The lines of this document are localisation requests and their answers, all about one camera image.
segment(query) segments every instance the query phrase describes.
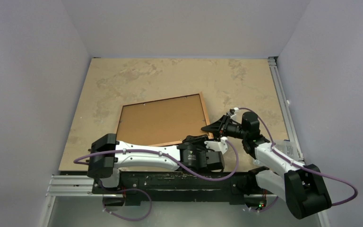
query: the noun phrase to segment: table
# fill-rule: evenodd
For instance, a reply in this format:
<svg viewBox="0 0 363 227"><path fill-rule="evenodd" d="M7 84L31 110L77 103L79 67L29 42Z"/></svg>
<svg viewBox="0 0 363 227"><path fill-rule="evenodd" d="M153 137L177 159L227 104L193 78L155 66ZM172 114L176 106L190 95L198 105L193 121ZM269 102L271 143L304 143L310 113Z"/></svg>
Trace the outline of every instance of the table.
<svg viewBox="0 0 363 227"><path fill-rule="evenodd" d="M114 133L122 105L199 92L204 95L210 122L230 108L248 107L263 118L275 139L288 138L266 59L93 58L59 170L87 170L87 166L73 164L73 160L88 154L91 143L98 138ZM260 129L268 137L263 125ZM255 168L241 141L230 141L238 149L238 171ZM234 152L226 152L224 159L225 171L233 170Z"/></svg>

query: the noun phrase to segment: white wall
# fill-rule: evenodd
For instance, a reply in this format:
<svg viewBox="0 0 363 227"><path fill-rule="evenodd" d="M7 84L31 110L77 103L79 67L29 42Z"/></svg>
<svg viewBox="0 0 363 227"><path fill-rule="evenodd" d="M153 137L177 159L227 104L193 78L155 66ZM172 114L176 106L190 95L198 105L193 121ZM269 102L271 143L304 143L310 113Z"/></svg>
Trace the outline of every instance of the white wall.
<svg viewBox="0 0 363 227"><path fill-rule="evenodd" d="M62 0L95 57L278 56L310 0Z"/></svg>
<svg viewBox="0 0 363 227"><path fill-rule="evenodd" d="M37 225L89 60L60 0L0 0L0 226Z"/></svg>
<svg viewBox="0 0 363 227"><path fill-rule="evenodd" d="M305 159L359 189L332 226L363 226L363 1L312 0L278 67ZM326 183L332 201L352 194Z"/></svg>

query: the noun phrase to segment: wooden frame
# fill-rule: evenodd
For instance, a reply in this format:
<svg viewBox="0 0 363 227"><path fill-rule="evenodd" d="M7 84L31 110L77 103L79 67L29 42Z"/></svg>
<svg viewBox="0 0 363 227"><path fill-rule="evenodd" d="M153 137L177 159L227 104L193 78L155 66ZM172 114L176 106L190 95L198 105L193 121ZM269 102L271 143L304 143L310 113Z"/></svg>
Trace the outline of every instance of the wooden frame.
<svg viewBox="0 0 363 227"><path fill-rule="evenodd" d="M186 95L186 96L176 96L176 97L170 97L170 98L165 98L165 99L159 99L159 100L152 100L152 101L146 101L146 102L123 105L121 107L121 109L120 109L120 114L119 114L119 118L118 118L118 121L117 121L118 124L116 125L116 128L115 128L114 131L116 132L116 134L119 133L119 125L120 125L121 120L122 120L122 114L124 112L123 110L127 106L141 105L141 104L145 105L145 104L148 104L148 103L159 102L159 101L164 101L164 100L178 99L178 98L183 98L183 97L187 98L187 97L190 97L190 96L199 96L199 100L200 100L200 104L201 104L202 112L203 112L203 117L205 119L205 125L209 125L209 117L208 117L208 112L207 112L207 107L205 105L204 97L203 97L202 92L199 92L199 93L190 94L190 95ZM210 139L213 139L212 133L207 133L207 134L208 134L208 137ZM170 146L170 145L180 144L181 142L182 142L181 140L175 140L175 141L169 141L169 142L164 142L164 143L155 143L155 144L146 144L146 145L161 147L161 146Z"/></svg>

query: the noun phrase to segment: brown board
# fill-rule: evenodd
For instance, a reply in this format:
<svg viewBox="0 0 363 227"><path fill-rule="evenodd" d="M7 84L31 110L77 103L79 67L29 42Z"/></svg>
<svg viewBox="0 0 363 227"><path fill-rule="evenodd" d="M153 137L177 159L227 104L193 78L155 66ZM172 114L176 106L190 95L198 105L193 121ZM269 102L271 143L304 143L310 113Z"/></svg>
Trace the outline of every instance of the brown board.
<svg viewBox="0 0 363 227"><path fill-rule="evenodd" d="M209 124L202 93L124 105L117 140L150 146L179 144L186 136L208 135Z"/></svg>

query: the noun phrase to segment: wooden table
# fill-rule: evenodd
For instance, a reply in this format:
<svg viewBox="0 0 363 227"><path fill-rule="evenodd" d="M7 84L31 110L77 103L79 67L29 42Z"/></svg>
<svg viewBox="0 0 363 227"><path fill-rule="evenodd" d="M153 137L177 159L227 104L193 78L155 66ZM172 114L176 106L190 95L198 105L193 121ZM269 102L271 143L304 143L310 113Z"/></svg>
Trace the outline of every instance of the wooden table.
<svg viewBox="0 0 363 227"><path fill-rule="evenodd" d="M91 143L114 133L123 104L203 92L211 122L230 108L248 107L263 118L272 136L287 139L285 123L266 59L103 59L94 58L84 82L60 171L86 171L73 164L88 154ZM261 132L268 136L263 125ZM255 168L241 140L230 138L239 151L238 171ZM225 171L235 165L234 152L224 155ZM130 168L153 170L152 168Z"/></svg>

